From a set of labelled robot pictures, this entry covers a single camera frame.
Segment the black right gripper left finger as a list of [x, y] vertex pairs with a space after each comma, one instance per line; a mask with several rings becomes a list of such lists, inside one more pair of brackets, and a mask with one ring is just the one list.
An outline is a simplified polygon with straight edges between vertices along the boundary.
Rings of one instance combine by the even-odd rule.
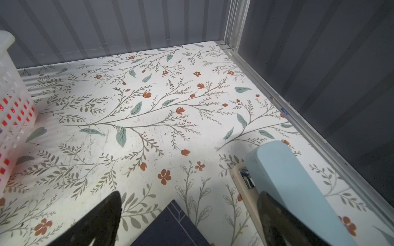
[[121, 213], [121, 195], [119, 191], [114, 191], [50, 245], [113, 246]]

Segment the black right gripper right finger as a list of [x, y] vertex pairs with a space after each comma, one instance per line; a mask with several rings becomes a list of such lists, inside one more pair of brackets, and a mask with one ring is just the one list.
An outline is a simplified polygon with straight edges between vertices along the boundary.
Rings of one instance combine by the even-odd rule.
[[260, 193], [257, 208], [268, 246], [328, 245], [267, 192]]

